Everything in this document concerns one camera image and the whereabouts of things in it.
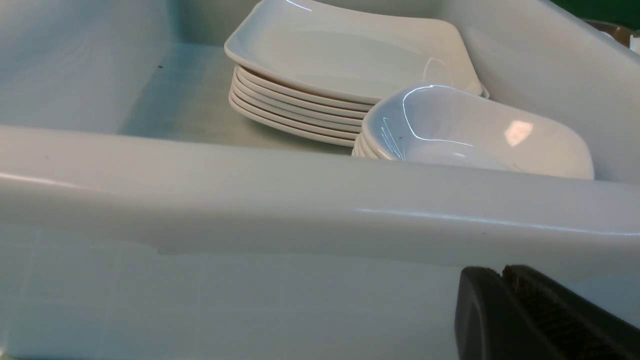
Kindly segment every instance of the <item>white square plate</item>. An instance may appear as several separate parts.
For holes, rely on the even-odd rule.
[[[263,0],[225,51],[277,82],[343,101],[376,104],[415,83],[483,92],[460,33],[435,19]]]

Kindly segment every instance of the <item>white plastic bin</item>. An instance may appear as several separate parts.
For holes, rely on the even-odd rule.
[[[7,354],[454,359],[460,270],[508,263],[640,325],[640,58],[543,0],[330,3],[452,22],[492,99],[580,133],[598,181],[254,124],[221,46],[255,0],[0,1]]]

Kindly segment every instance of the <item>gray bin floor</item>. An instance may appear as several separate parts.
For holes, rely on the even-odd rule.
[[[175,44],[119,133],[185,142],[350,155],[258,124],[228,104],[234,62],[222,47]]]

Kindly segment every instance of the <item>black plastic object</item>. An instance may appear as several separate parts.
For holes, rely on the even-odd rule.
[[[640,330],[528,266],[460,275],[461,360],[640,360]]]

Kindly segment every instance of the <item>grout line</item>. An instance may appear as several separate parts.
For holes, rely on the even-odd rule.
[[[372,299],[371,288],[369,287],[369,274],[367,271],[367,263],[365,260],[360,260],[360,273],[362,276],[362,291],[364,291],[365,301],[367,302],[367,321],[369,326],[373,326],[373,314],[372,314]]]
[[[200,338],[202,336],[201,326],[202,326],[202,296],[204,293],[204,281],[205,281],[205,269],[207,267],[208,256],[203,255],[202,260],[200,260],[200,270],[198,273],[198,293],[196,294],[196,304],[195,304],[195,330],[193,333],[193,348],[191,349],[193,359],[196,359],[196,355],[198,353],[198,348],[200,347]]]
[[[81,303],[74,303],[74,302],[69,302],[64,300],[38,299],[33,297],[26,297],[22,299],[22,301],[26,303],[31,303],[31,304],[82,307],[82,308],[88,308],[88,309],[105,309],[106,308],[106,306],[96,306],[93,304],[81,304]],[[110,309],[111,309],[111,312],[116,310],[130,311],[130,310],[139,310],[140,307],[127,305],[127,304],[120,304],[116,306],[115,304],[113,304]],[[151,311],[153,313],[168,313],[168,314],[185,314],[187,312],[188,313],[193,312],[193,311],[189,311],[190,309],[179,308],[179,307],[145,307],[144,310]],[[300,307],[300,308],[294,307],[288,310],[288,313],[290,314],[308,313],[308,312],[366,314],[366,312],[364,311],[355,311],[355,310],[336,311],[330,307]],[[265,308],[265,307],[232,307],[232,308],[225,307],[222,310],[205,310],[205,311],[202,311],[202,308],[201,308],[201,313],[204,313],[204,314],[235,314],[235,313],[274,314],[274,313],[278,313],[280,314],[282,313],[282,310],[280,308],[276,309],[276,308]]]
[[[98,341],[98,348],[96,349],[94,359],[102,359],[102,353],[104,352],[104,342],[111,325],[112,310],[116,299],[118,278],[120,277],[120,265],[122,263],[122,248],[118,249],[113,264],[113,276],[111,278],[111,284],[109,284],[109,298],[107,299],[107,305],[104,310],[104,322],[102,323],[102,332],[100,333],[100,339]]]
[[[289,279],[289,262],[291,255],[284,255],[284,264],[282,264],[282,272],[280,273],[280,295],[278,296],[279,308],[280,308],[280,333],[282,336],[282,343],[284,349],[282,349],[282,359],[288,360],[289,358],[289,332],[287,328],[287,321],[285,319],[285,313],[287,310],[284,308],[284,294],[285,286],[287,286],[287,280]]]
[[[128,240],[115,240],[115,243],[74,243],[74,244],[59,244],[59,243],[47,243],[38,242],[32,246],[38,249],[96,249],[96,250],[120,250],[120,249],[139,249],[140,247],[148,246],[146,243],[138,243]]]
[[[9,341],[9,334],[11,333],[11,329],[13,327],[13,321],[17,315],[17,311],[18,311],[18,305],[20,304],[20,301],[26,298],[26,293],[27,290],[29,288],[29,280],[31,278],[31,272],[33,269],[33,261],[35,258],[35,252],[37,249],[37,245],[40,242],[40,239],[42,238],[42,230],[41,229],[37,229],[35,231],[35,233],[33,234],[34,236],[34,242],[29,246],[29,256],[27,257],[27,265],[25,267],[24,270],[24,277],[22,278],[22,286],[20,287],[20,291],[17,297],[11,297],[12,302],[11,304],[7,307],[8,309],[6,310],[7,315],[7,319],[6,322],[8,324],[4,334],[3,334],[3,338],[2,338],[2,349],[5,349],[7,346],[7,343]]]

